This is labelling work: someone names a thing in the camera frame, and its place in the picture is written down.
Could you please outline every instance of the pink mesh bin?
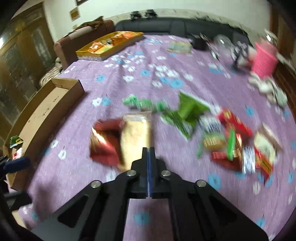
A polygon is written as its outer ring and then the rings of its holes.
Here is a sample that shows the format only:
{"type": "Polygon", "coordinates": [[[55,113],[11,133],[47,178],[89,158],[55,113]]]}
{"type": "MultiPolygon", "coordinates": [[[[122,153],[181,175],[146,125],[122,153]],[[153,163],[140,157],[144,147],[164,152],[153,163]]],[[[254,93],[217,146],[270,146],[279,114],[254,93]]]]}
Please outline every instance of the pink mesh bin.
{"type": "Polygon", "coordinates": [[[271,76],[276,68],[278,60],[275,55],[270,54],[267,50],[256,44],[257,55],[254,59],[252,71],[255,72],[260,79],[265,76],[271,76]]]}

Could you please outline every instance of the bed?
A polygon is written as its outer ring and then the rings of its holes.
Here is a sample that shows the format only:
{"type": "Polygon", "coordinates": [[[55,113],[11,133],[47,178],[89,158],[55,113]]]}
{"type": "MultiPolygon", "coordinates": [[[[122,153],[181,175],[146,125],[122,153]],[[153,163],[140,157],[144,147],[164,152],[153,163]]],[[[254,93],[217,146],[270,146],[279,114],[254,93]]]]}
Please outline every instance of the bed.
{"type": "MultiPolygon", "coordinates": [[[[93,180],[107,182],[120,172],[89,158],[89,137],[97,119],[129,112],[122,99],[164,100],[178,106],[184,91],[210,103],[230,108],[256,131],[266,123],[284,147],[269,181],[261,175],[242,175],[213,163],[208,154],[197,158],[201,132],[187,142],[177,128],[153,115],[154,146],[170,171],[183,179],[206,180],[234,206],[260,226],[272,240],[295,209],[296,126],[293,113],[270,104],[248,84],[248,74],[236,74],[228,57],[214,60],[209,52],[169,53],[171,41],[188,41],[174,35],[146,35],[103,62],[78,60],[60,75],[76,78],[85,89],[80,103],[51,136],[41,162],[28,186],[33,202],[19,210],[33,228],[93,180]]],[[[172,240],[167,200],[130,200],[124,240],[172,240]]]]}

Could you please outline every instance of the open cardboard box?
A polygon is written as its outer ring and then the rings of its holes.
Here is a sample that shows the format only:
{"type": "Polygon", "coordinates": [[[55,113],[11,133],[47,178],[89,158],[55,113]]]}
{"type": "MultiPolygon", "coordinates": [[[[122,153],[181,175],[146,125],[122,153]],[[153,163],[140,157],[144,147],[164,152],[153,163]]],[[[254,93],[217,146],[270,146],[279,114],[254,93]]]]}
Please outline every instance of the open cardboard box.
{"type": "MultiPolygon", "coordinates": [[[[83,95],[84,89],[79,80],[51,79],[36,93],[19,115],[5,140],[3,154],[12,158],[12,149],[9,148],[10,137],[18,135],[24,140],[23,156],[29,157],[31,163],[34,163],[55,127],[83,95]]],[[[25,169],[7,174],[9,186],[18,191],[23,190],[29,171],[30,169],[25,169]]]]}

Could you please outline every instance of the bolt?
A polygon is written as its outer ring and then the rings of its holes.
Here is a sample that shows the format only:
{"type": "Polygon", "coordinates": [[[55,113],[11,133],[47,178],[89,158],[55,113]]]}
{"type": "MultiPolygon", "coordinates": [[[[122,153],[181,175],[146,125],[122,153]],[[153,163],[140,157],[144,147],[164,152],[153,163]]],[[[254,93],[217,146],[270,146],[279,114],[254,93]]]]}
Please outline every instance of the bolt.
{"type": "Polygon", "coordinates": [[[128,175],[129,177],[133,177],[137,174],[137,172],[135,170],[129,170],[126,175],[128,175]]]}
{"type": "Polygon", "coordinates": [[[196,182],[196,184],[199,186],[199,187],[205,187],[205,185],[207,184],[204,180],[198,180],[196,182]]]}
{"type": "Polygon", "coordinates": [[[162,174],[163,177],[168,177],[168,176],[170,176],[170,171],[168,171],[168,170],[163,170],[163,171],[161,172],[161,174],[162,174]]]}
{"type": "Polygon", "coordinates": [[[92,188],[98,188],[99,186],[101,185],[101,182],[100,181],[92,181],[91,182],[91,187],[92,188]]]}

